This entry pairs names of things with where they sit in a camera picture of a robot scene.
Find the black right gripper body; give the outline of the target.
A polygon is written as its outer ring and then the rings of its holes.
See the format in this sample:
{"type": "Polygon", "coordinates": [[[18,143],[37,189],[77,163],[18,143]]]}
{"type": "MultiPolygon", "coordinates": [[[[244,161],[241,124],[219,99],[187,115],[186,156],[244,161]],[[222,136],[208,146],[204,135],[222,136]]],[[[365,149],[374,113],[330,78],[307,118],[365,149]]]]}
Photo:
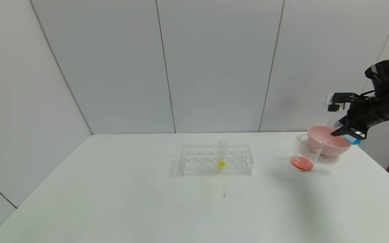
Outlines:
{"type": "Polygon", "coordinates": [[[365,140],[368,130],[372,126],[385,121],[385,116],[381,115],[374,106],[351,103],[347,114],[343,117],[343,135],[350,135],[357,140],[365,140]]]}

